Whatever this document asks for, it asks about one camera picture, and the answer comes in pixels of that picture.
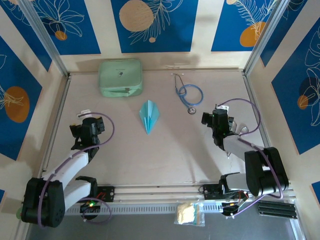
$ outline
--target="wooden floor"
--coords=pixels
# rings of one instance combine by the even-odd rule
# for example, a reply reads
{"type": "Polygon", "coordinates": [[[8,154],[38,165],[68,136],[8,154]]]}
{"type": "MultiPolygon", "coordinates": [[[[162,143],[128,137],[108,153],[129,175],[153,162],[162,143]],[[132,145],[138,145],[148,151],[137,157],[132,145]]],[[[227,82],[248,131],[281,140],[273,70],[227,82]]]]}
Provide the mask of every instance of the wooden floor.
{"type": "MultiPolygon", "coordinates": [[[[244,163],[214,145],[212,130],[201,124],[203,112],[211,113],[215,104],[232,98],[249,99],[239,71],[184,71],[185,84],[195,84],[204,93],[203,102],[190,115],[175,92],[174,71],[146,71],[144,90],[139,96],[106,98],[98,89],[98,75],[77,74],[71,77],[65,105],[57,130],[48,171],[68,157],[74,138],[69,129],[80,124],[77,113],[90,109],[110,116],[115,124],[113,139],[101,147],[92,162],[79,175],[95,177],[99,184],[152,185],[215,182],[221,174],[244,172],[244,163]],[[139,110],[147,100],[155,102],[160,117],[150,135],[146,134],[139,110]]],[[[197,102],[200,94],[188,89],[188,100],[197,102]]],[[[244,102],[230,102],[229,115],[237,125],[250,130],[256,125],[252,107],[244,102]]],[[[106,140],[111,124],[99,138],[106,140]]],[[[262,145],[259,132],[245,137],[262,145]]]]}

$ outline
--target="blue stethoscope tubing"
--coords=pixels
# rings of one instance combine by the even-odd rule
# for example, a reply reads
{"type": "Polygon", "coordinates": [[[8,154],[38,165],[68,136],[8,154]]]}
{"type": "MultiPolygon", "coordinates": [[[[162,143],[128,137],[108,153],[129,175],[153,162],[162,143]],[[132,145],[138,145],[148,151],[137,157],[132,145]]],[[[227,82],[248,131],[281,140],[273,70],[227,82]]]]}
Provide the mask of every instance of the blue stethoscope tubing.
{"type": "Polygon", "coordinates": [[[177,87],[175,87],[175,92],[176,94],[179,96],[181,102],[189,109],[190,107],[194,107],[194,106],[198,106],[199,104],[202,103],[202,101],[204,100],[204,93],[202,92],[202,90],[200,89],[200,87],[198,87],[197,85],[194,85],[194,84],[186,84],[186,85],[183,85],[182,87],[180,87],[180,89],[178,90],[177,87]],[[196,88],[199,90],[200,94],[201,94],[201,100],[199,102],[196,102],[196,103],[191,103],[191,102],[188,102],[186,100],[186,96],[187,96],[187,87],[191,87],[191,88],[196,88]]]}

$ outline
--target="green led light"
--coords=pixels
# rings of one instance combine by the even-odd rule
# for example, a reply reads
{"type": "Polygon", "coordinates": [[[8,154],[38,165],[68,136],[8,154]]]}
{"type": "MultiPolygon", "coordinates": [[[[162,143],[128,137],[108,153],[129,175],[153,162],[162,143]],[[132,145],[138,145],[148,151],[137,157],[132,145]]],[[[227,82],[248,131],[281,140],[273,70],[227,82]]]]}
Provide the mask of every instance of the green led light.
{"type": "Polygon", "coordinates": [[[90,207],[90,208],[93,207],[94,205],[96,205],[96,203],[95,203],[94,201],[91,201],[91,202],[89,203],[89,207],[90,207]]]}

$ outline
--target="mint green case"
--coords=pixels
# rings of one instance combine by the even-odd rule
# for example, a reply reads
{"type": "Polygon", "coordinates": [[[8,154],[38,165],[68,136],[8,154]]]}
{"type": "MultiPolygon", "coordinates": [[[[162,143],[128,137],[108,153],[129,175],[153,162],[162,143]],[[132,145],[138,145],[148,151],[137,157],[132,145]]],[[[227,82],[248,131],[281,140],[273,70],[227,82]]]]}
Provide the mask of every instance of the mint green case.
{"type": "Polygon", "coordinates": [[[99,67],[98,81],[104,97],[139,95],[143,91],[142,64],[138,59],[104,61],[99,67]]]}

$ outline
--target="stethoscope chest piece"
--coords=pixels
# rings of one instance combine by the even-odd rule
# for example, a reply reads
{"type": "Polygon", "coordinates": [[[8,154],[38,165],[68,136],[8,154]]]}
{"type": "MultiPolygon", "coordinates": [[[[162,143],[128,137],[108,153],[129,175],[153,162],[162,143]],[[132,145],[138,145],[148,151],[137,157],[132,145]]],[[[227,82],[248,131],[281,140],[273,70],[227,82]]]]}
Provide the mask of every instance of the stethoscope chest piece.
{"type": "Polygon", "coordinates": [[[195,114],[196,113],[196,109],[194,107],[188,107],[188,114],[195,114]]]}

